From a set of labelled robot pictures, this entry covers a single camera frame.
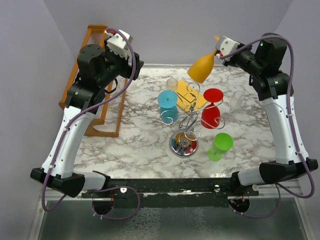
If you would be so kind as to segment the blue plastic wine glass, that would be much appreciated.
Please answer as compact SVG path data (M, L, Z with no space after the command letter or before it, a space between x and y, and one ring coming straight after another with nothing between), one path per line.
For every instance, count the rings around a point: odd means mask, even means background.
M178 96L174 91L162 91L157 97L157 102L160 105L160 120L165 125L170 125L177 121L179 117L179 111L177 108Z

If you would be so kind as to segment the green plastic wine glass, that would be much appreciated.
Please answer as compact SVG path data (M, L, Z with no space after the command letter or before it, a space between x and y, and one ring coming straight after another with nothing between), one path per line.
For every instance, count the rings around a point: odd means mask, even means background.
M207 151L207 156L211 161L219 161L225 153L233 147L233 138L224 132L218 133L212 142L212 147Z

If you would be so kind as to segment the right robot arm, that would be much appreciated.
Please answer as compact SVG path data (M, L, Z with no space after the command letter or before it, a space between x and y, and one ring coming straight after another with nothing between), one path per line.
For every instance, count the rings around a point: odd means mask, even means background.
M217 56L225 66L239 67L249 74L249 85L266 112L275 145L275 160L232 174L229 189L240 196L250 185L276 184L297 179L318 169L303 144L295 116L293 74L280 70L286 50L292 46L284 37L265 33L252 44L244 45L222 36L216 44Z

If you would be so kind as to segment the red plastic wine glass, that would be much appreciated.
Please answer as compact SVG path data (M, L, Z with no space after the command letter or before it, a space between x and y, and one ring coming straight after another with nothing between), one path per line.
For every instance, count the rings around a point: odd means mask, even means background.
M209 102L201 114L201 124L207 129L217 128L220 124L220 110L216 103L221 103L224 97L223 92L217 88L209 88L203 94L204 99Z

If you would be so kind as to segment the yellow plastic wine glass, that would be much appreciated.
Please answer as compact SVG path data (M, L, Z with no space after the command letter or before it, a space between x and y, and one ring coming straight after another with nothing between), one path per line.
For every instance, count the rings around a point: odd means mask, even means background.
M196 83L202 84L212 72L216 53L217 49L215 48L212 53L198 58L188 69L188 76Z

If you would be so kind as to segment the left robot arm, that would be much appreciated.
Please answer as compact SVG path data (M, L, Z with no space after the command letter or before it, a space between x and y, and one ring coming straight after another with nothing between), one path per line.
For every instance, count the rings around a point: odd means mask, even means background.
M138 78L143 61L125 38L115 36L105 46L88 44L77 57L78 75L67 90L60 129L49 156L30 177L66 196L76 197L83 190L93 190L106 197L111 186L107 176L98 172L75 173L74 162L83 136L100 105L111 101L105 88L118 76L133 81Z

